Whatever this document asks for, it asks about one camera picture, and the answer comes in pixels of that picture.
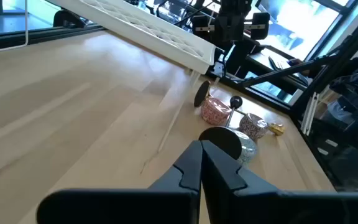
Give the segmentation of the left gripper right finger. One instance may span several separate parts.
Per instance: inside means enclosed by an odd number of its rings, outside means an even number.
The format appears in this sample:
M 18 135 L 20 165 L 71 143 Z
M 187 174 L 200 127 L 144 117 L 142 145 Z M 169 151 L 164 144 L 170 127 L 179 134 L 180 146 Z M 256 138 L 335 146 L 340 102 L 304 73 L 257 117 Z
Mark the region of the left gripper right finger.
M 280 190 L 213 143 L 201 144 L 211 223 L 358 223 L 357 192 Z

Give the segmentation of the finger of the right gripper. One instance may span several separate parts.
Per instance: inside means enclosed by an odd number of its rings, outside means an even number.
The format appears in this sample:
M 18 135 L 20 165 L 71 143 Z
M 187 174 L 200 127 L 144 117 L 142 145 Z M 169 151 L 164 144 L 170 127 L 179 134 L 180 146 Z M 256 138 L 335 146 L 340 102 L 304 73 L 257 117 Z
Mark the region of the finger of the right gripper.
M 192 33 L 204 40 L 211 40 L 209 32 L 207 30 L 197 30 L 200 27 L 208 27 L 208 17 L 207 16 L 194 16 L 191 19 L 192 23 Z
M 251 38 L 254 40 L 262 40 L 269 33 L 270 14 L 267 12 L 257 12 L 252 17 Z

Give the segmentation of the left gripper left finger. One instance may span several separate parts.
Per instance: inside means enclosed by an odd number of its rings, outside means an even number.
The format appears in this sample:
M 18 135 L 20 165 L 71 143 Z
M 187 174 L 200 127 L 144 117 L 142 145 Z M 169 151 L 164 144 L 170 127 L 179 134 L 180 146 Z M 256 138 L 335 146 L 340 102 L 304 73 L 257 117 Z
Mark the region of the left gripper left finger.
M 146 189 L 63 189 L 46 196 L 37 223 L 197 223 L 201 141 L 193 141 Z

